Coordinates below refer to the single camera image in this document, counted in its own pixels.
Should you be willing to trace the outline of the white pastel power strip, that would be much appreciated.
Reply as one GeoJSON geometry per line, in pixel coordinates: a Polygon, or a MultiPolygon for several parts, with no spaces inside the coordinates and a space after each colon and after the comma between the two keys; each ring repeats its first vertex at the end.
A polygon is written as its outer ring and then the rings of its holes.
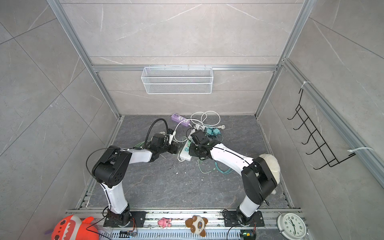
{"type": "Polygon", "coordinates": [[[181,149],[181,152],[179,153],[179,156],[178,156],[178,160],[180,162],[190,161],[192,159],[192,156],[189,154],[190,145],[191,145],[191,142],[186,141],[185,145],[181,149]]]}

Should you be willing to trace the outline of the teal charger plug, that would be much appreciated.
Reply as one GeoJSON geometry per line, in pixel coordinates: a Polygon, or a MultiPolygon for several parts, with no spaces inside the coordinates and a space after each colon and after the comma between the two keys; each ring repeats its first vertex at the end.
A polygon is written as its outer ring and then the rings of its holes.
{"type": "Polygon", "coordinates": [[[208,136],[217,136],[221,134],[221,131],[218,128],[206,128],[206,134],[208,136]]]}

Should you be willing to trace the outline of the purple power strip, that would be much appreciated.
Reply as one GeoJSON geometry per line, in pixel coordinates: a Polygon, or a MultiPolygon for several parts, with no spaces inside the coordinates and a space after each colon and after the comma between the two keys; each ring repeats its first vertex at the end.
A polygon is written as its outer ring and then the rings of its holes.
{"type": "Polygon", "coordinates": [[[185,118],[185,117],[183,117],[181,115],[178,115],[178,114],[171,115],[171,120],[176,122],[176,123],[178,123],[178,124],[181,124],[181,125],[183,125],[185,127],[188,127],[188,126],[191,125],[190,124],[190,122],[191,122],[190,119],[187,119],[187,118],[185,118]]]}

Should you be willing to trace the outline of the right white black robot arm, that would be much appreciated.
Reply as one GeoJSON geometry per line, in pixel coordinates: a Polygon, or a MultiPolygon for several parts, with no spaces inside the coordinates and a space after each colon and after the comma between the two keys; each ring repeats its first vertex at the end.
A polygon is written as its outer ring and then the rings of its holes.
{"type": "Polygon", "coordinates": [[[239,225],[248,225],[281,182],[278,160],[270,154],[261,154],[255,159],[246,157],[210,139],[202,130],[192,133],[191,138],[190,156],[220,162],[242,177],[246,196],[236,210],[236,220],[239,225]]]}

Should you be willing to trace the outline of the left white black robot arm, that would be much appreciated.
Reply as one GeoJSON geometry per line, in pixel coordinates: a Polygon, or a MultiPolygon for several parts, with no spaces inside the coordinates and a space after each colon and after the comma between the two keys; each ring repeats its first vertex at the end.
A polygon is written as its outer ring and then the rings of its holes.
{"type": "Polygon", "coordinates": [[[176,154],[180,146],[173,140],[174,134],[165,119],[156,119],[141,145],[130,149],[117,146],[103,148],[104,153],[93,168],[87,169],[104,190],[108,201],[106,218],[113,225],[125,227],[133,223],[122,185],[129,165],[152,163],[163,153],[176,154]]]}

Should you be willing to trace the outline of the white plush dog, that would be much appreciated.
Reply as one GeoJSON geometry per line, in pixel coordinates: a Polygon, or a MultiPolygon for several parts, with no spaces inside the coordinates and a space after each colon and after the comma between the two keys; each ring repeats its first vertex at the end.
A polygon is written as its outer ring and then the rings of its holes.
{"type": "Polygon", "coordinates": [[[280,184],[281,168],[276,157],[271,154],[261,154],[259,157],[265,160],[277,184],[280,184]]]}

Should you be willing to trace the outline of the brown white plush toy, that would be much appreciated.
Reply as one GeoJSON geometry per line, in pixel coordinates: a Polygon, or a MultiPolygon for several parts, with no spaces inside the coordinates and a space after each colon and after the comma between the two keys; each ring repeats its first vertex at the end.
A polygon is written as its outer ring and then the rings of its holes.
{"type": "Polygon", "coordinates": [[[200,237],[206,237],[205,227],[208,224],[208,219],[201,216],[192,216],[185,221],[186,227],[190,228],[191,232],[200,237]]]}

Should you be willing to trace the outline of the small pink plush toy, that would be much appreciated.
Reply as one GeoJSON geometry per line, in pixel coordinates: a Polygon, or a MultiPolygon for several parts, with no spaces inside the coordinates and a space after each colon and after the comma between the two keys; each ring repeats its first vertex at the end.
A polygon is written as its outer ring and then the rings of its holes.
{"type": "Polygon", "coordinates": [[[169,218],[161,218],[158,220],[158,226],[161,228],[170,228],[172,226],[172,219],[169,218]]]}

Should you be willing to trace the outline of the white analog clock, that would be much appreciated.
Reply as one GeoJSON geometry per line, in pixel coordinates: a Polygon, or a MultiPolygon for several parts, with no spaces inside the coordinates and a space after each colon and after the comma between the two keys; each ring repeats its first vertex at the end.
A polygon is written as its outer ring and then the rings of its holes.
{"type": "Polygon", "coordinates": [[[277,226],[287,240],[304,240],[307,237],[307,226],[304,220],[296,214],[279,213],[277,226]]]}

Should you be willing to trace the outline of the red monster plush toy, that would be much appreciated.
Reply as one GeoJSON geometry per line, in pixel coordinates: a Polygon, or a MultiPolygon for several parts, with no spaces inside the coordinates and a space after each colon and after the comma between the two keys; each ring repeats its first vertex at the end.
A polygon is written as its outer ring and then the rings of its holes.
{"type": "Polygon", "coordinates": [[[92,226],[93,217],[81,220],[70,215],[60,220],[52,233],[52,240],[99,240],[98,230],[92,226]]]}

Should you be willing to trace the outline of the black wall hook rack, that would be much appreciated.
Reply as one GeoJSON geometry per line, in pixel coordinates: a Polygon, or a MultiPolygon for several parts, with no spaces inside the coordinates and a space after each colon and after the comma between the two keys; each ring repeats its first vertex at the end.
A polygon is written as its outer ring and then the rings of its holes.
{"type": "Polygon", "coordinates": [[[294,131],[298,131],[301,129],[307,130],[309,133],[309,136],[305,142],[301,142],[302,145],[307,145],[310,142],[313,142],[316,146],[315,149],[313,149],[311,152],[306,153],[307,156],[311,156],[317,152],[321,153],[322,159],[325,161],[325,164],[319,166],[319,167],[313,167],[314,170],[321,170],[324,167],[335,167],[337,165],[340,165],[341,163],[353,158],[356,156],[355,153],[349,153],[349,155],[339,160],[332,149],[330,148],[329,144],[323,137],[321,131],[316,127],[310,116],[307,114],[307,112],[304,110],[301,101],[303,99],[303,93],[304,90],[299,90],[299,101],[295,108],[295,113],[292,117],[287,118],[287,120],[292,121],[295,119],[300,120],[301,124],[298,127],[293,128],[294,131]]]}

